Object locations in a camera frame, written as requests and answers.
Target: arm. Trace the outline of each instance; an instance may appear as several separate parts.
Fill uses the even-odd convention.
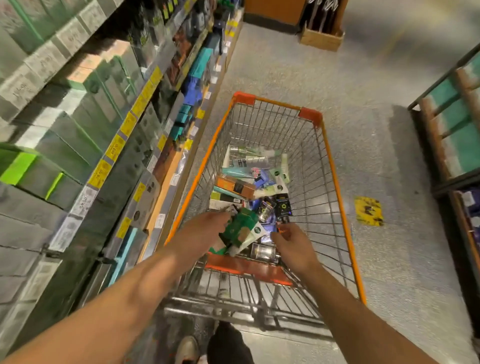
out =
[[[312,243],[295,224],[272,233],[282,260],[314,297],[348,364],[438,364],[370,311],[317,260]]]
[[[188,221],[167,246],[2,364],[118,363],[175,280],[206,253],[229,218],[207,212]]]

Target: speckled floor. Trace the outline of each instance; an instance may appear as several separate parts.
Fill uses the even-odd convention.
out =
[[[244,24],[193,170],[235,91],[320,110],[368,306],[440,363],[470,364],[467,310],[406,110],[478,42],[479,5],[450,3],[351,1],[338,53]],[[355,220],[356,195],[380,200],[383,227]],[[243,335],[257,363],[345,362],[335,344]]]

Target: forearm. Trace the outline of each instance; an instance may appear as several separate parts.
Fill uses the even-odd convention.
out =
[[[175,254],[163,248],[4,364],[26,363],[32,358],[39,364],[118,362],[182,273],[179,265]]]
[[[348,364],[436,363],[370,311],[319,264],[300,277]]]

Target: hand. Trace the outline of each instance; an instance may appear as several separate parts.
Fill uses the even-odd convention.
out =
[[[272,240],[282,260],[300,279],[313,269],[322,267],[313,249],[312,242],[297,224],[283,224],[282,234],[272,232]]]
[[[187,221],[166,245],[175,257],[180,273],[191,268],[225,231],[228,212],[204,212]]]

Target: wooden crate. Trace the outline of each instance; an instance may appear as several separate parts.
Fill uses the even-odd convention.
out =
[[[312,46],[336,52],[343,42],[344,35],[345,32],[342,30],[338,30],[336,35],[332,35],[307,29],[307,26],[305,25],[303,27],[300,43],[305,44],[306,46]]]

